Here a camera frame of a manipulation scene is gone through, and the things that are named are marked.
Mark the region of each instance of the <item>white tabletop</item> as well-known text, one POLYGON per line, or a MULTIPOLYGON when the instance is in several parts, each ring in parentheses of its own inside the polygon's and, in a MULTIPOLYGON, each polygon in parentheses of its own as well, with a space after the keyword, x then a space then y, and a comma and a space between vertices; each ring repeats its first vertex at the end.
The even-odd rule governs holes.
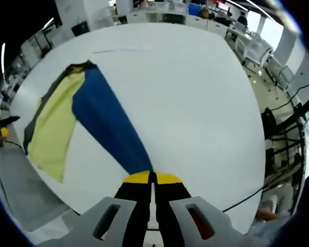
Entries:
MULTIPOLYGON (((221 210, 263 186, 264 133, 248 78, 222 37, 187 26, 120 25, 52 50, 12 102, 11 114, 21 116, 14 123, 21 142, 39 98, 69 64, 88 59, 106 77, 155 170, 177 175, 192 196, 221 210)), ((80 214, 103 197, 114 196, 128 175, 79 123, 62 184, 32 165, 80 214)), ((248 231, 260 196, 227 212, 240 232, 248 231)))
POLYGON ((234 34, 236 34, 238 36, 242 36, 242 37, 244 37, 247 40, 251 40, 252 39, 251 35, 249 35, 247 33, 244 33, 244 32, 242 32, 240 30, 234 29, 233 27, 228 27, 228 31, 231 32, 231 33, 234 33, 234 34))

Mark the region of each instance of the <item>yellow object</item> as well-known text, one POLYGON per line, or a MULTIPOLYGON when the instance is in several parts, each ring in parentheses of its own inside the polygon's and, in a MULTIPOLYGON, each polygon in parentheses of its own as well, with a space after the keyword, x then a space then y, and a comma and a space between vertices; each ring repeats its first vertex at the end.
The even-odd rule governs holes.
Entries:
POLYGON ((28 145, 32 162, 61 183, 66 151, 76 123, 72 97, 84 81, 84 72, 68 75, 61 81, 41 111, 28 145))
POLYGON ((1 132, 2 137, 7 137, 8 134, 9 134, 8 128, 6 128, 6 127, 1 128, 0 132, 1 132))
POLYGON ((176 184, 176 183, 182 183, 182 180, 180 180, 177 176, 171 175, 168 173, 163 173, 156 171, 157 175, 157 182, 158 184, 176 184))
POLYGON ((147 184, 149 181, 150 171, 134 173, 123 180, 124 183, 147 184))

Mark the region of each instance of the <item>chair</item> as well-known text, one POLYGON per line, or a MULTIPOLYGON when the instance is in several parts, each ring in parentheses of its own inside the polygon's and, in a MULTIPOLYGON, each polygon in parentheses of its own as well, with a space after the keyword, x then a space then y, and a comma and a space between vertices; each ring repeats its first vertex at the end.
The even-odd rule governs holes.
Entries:
POLYGON ((264 63, 269 58, 272 47, 256 33, 247 45, 238 38, 236 40, 235 50, 242 58, 243 65, 249 60, 260 68, 263 68, 264 63))
POLYGON ((295 75, 293 74, 293 72, 290 70, 288 66, 285 66, 279 71, 276 78, 277 78, 278 84, 286 92, 291 82, 294 80, 295 75))
POLYGON ((243 25, 243 24, 240 23, 240 22, 235 22, 235 24, 233 25, 232 28, 235 29, 235 30, 237 30, 237 31, 240 31, 240 32, 245 32, 245 31, 246 31, 246 26, 243 25))

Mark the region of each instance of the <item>blue cloth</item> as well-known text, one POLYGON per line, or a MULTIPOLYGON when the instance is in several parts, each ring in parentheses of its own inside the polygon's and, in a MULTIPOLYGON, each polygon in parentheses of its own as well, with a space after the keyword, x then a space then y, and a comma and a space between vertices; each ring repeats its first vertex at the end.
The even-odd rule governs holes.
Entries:
POLYGON ((128 173, 153 171, 136 130, 94 64, 85 70, 85 82, 73 97, 72 111, 128 173))
POLYGON ((200 5, 195 5, 195 4, 190 4, 189 5, 189 15, 198 16, 200 10, 201 10, 201 6, 200 5))

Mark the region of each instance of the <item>yellow cloth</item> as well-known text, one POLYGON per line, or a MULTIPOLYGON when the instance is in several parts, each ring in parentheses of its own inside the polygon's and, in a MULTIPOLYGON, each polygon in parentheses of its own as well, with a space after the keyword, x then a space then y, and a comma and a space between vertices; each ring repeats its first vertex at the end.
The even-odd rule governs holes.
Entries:
POLYGON ((76 123, 72 97, 85 80, 84 72, 66 76, 55 89, 35 126, 28 152, 32 162, 62 183, 68 144, 76 123))

